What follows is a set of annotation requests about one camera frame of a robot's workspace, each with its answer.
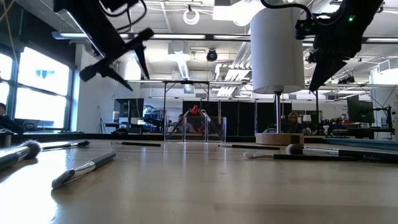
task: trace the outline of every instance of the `white cylinder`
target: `white cylinder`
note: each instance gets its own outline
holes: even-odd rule
[[[113,122],[115,122],[115,123],[118,123],[118,122],[119,122],[119,112],[118,112],[118,111],[113,111],[112,120],[113,120]]]
[[[253,91],[270,94],[304,89],[303,45],[295,39],[300,10],[264,9],[250,23]]]

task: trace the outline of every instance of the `black brush handle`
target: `black brush handle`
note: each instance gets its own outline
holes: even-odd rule
[[[355,157],[361,161],[373,161],[373,162],[386,162],[386,163],[398,163],[398,154],[382,153],[382,152],[359,152],[359,151],[347,151],[339,150],[339,156],[350,156]]]
[[[279,150],[279,147],[272,147],[272,146],[248,146],[248,145],[237,145],[232,144],[231,147],[235,148],[242,148],[242,149],[268,149],[268,150]]]
[[[63,145],[58,145],[58,146],[45,146],[43,147],[44,150],[49,150],[49,149],[61,149],[65,147],[71,147],[71,144],[63,144]]]
[[[100,156],[96,159],[93,159],[92,162],[95,163],[95,169],[97,169],[100,166],[104,165],[105,163],[111,161],[113,158],[115,158],[115,156],[116,156],[116,153],[110,152],[110,153]]]
[[[357,158],[346,156],[302,156],[274,154],[274,159],[306,160],[306,161],[358,161]]]
[[[156,144],[156,143],[143,143],[143,142],[121,142],[123,145],[127,146],[155,146],[155,147],[160,147],[161,144]]]
[[[18,162],[18,156],[16,153],[11,153],[0,157],[0,170],[13,166]]]

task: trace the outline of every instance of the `table surface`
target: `table surface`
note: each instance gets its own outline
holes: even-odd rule
[[[397,223],[395,165],[247,160],[278,151],[218,144],[92,140],[41,152],[0,172],[0,223]],[[52,190],[65,169],[111,151],[115,160]]]

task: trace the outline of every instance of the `ceiling light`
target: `ceiling light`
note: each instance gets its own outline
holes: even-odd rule
[[[234,11],[231,6],[214,6],[213,20],[216,21],[233,21]]]
[[[131,83],[163,83],[161,80],[127,80]]]
[[[240,85],[243,82],[209,82],[209,84],[217,85],[217,84],[225,84],[225,85]]]
[[[191,40],[205,40],[206,36],[201,34],[155,34],[152,39],[170,40],[170,39],[191,39]]]
[[[214,35],[214,40],[250,40],[250,35]]]
[[[398,42],[398,38],[368,38],[368,39],[366,39],[366,43],[371,43],[371,42],[395,44]]]
[[[188,9],[184,12],[182,18],[184,19],[184,22],[188,25],[195,25],[199,22],[200,19],[200,15],[199,12],[196,9],[192,9],[191,11],[193,11],[195,13],[195,17],[192,19],[188,19],[188,13],[190,12]]]

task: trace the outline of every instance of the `fluorescent light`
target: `fluorescent light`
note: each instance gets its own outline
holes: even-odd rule
[[[214,84],[214,85],[217,85],[217,84],[220,84],[220,85],[222,85],[222,84],[225,84],[225,85],[241,85],[241,84],[243,84],[243,82],[209,82],[209,84]]]
[[[234,21],[234,9],[231,6],[214,6],[213,20]]]
[[[368,38],[366,43],[370,42],[381,42],[381,43],[398,43],[398,38]]]
[[[201,34],[155,34],[151,39],[192,39],[205,40],[206,35]]]
[[[250,35],[214,35],[214,40],[250,40]]]
[[[127,80],[132,83],[163,83],[161,80]]]

